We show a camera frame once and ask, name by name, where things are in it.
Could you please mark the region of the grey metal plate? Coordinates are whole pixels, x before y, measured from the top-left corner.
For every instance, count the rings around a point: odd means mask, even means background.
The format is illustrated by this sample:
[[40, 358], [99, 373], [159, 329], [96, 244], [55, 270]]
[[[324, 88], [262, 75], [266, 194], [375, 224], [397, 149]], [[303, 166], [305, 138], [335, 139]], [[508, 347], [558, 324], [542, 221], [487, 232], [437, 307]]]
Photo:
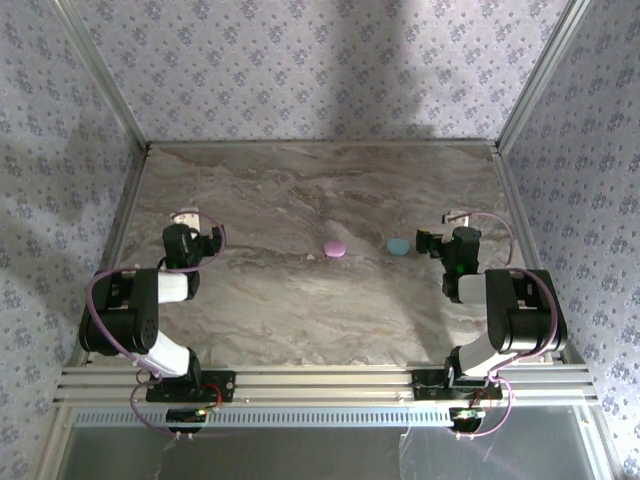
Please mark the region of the grey metal plate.
[[491, 437], [436, 428], [231, 429], [170, 440], [143, 428], [78, 428], [59, 480], [608, 480], [577, 426], [516, 416]]

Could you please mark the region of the aluminium side rail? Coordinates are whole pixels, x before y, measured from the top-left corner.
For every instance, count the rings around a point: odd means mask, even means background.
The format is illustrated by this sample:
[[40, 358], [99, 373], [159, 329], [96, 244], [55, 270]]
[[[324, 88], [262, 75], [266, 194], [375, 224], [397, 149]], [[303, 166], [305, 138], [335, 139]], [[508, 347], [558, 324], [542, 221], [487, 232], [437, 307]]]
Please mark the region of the aluminium side rail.
[[102, 259], [98, 268], [88, 277], [89, 280], [91, 280], [96, 273], [111, 270], [120, 265], [134, 210], [146, 173], [149, 151], [150, 147], [147, 146], [143, 153], [134, 161], [125, 186], [123, 187]]
[[502, 158], [497, 147], [491, 146], [490, 151], [500, 184], [504, 191], [505, 202], [522, 261], [527, 268], [542, 269], [543, 265], [510, 166]]

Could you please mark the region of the aluminium back rail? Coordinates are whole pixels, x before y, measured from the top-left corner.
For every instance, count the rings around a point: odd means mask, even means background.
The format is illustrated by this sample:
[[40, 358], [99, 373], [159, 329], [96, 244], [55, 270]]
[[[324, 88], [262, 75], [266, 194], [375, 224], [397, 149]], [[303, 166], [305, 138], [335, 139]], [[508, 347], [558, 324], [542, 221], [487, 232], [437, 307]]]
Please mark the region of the aluminium back rail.
[[495, 140], [483, 139], [428, 139], [428, 140], [254, 140], [254, 141], [153, 141], [148, 144], [152, 148], [214, 148], [214, 147], [369, 147], [369, 146], [463, 146], [488, 147], [496, 146]]

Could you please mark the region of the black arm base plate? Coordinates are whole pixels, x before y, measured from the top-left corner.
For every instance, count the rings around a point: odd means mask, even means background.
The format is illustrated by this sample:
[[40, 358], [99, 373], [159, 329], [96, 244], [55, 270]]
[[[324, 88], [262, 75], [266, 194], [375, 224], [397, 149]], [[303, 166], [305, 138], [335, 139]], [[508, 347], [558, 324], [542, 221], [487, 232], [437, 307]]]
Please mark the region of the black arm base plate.
[[188, 375], [163, 380], [147, 390], [150, 403], [230, 403], [235, 393], [234, 371], [203, 371], [199, 380]]
[[444, 369], [411, 371], [411, 388], [416, 401], [427, 400], [501, 400], [501, 387], [486, 378], [460, 376], [455, 378]]

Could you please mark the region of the aluminium frame post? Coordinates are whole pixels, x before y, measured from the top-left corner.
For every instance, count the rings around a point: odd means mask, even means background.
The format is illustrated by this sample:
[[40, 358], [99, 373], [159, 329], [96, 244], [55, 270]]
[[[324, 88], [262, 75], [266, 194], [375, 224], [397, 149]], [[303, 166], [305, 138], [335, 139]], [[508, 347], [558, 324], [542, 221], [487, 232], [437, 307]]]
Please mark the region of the aluminium frame post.
[[506, 155], [510, 151], [520, 132], [525, 127], [535, 105], [544, 93], [566, 49], [580, 27], [592, 1], [567, 0], [545, 47], [495, 142], [497, 152], [500, 155]]
[[148, 142], [121, 93], [114, 75], [85, 26], [73, 0], [47, 0], [71, 43], [88, 68], [94, 82], [109, 104], [125, 135], [135, 148], [145, 154]]

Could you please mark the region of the aluminium front rail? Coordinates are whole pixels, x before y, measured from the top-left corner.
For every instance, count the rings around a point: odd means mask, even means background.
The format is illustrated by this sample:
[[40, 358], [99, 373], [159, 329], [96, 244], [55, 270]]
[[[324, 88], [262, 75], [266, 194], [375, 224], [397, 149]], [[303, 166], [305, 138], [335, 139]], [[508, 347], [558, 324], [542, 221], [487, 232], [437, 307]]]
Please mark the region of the aluminium front rail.
[[[239, 407], [392, 406], [414, 402], [411, 373], [398, 366], [235, 367], [231, 404]], [[56, 406], [126, 406], [136, 369], [91, 366], [63, 370]], [[500, 372], [516, 406], [595, 405], [596, 389], [579, 364], [523, 364]]]

